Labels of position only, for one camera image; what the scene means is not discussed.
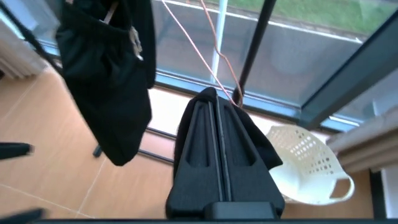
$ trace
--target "tile floor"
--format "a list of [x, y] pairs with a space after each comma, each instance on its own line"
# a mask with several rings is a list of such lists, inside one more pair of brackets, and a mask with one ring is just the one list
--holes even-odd
[[[175, 133], [189, 97], [163, 89], [150, 95], [150, 126]], [[255, 114], [252, 118], [264, 131], [279, 123]], [[51, 70], [29, 80], [0, 80], [0, 141], [35, 146], [32, 156], [0, 161], [0, 215], [43, 207], [48, 218], [165, 217], [172, 167], [142, 156], [124, 167], [104, 156], [95, 159], [96, 141]], [[165, 157], [172, 157], [173, 147], [172, 140], [150, 133], [141, 142], [141, 149]], [[287, 205], [284, 218], [372, 218], [369, 175], [353, 178], [356, 193], [349, 201], [327, 207]], [[338, 190], [346, 188], [342, 184]]]

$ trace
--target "green lawn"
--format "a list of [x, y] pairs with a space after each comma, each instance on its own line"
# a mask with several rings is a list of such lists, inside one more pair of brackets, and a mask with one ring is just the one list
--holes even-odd
[[[259, 12], [263, 2], [228, 0], [228, 6]], [[397, 6], [383, 0], [277, 0], [273, 15], [369, 35]]]

